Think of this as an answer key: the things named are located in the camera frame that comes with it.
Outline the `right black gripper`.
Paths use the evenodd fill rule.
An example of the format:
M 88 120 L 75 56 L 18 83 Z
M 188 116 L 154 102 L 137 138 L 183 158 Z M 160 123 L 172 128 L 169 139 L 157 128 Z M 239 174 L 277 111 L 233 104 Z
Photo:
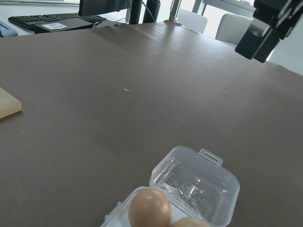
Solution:
M 256 0 L 249 28 L 235 48 L 247 59 L 264 63 L 280 39 L 288 37 L 303 15 L 301 0 Z

